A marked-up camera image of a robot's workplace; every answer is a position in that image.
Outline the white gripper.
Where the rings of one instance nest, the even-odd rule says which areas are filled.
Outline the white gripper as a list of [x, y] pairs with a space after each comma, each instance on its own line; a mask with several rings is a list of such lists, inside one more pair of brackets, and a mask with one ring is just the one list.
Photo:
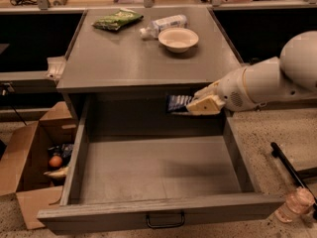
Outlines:
[[194, 97], [198, 99], [191, 101], [186, 109], [192, 115], [217, 115], [224, 105], [234, 112], [254, 109], [256, 103], [249, 97], [244, 84], [245, 72], [245, 67], [238, 68], [196, 91]]

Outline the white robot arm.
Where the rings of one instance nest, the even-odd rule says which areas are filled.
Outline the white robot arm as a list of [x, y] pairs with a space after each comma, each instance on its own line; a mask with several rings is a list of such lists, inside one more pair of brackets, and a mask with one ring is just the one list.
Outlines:
[[290, 39], [279, 56], [233, 70], [197, 91], [186, 109], [193, 115], [215, 115], [223, 108], [246, 111], [316, 94], [317, 32], [309, 31]]

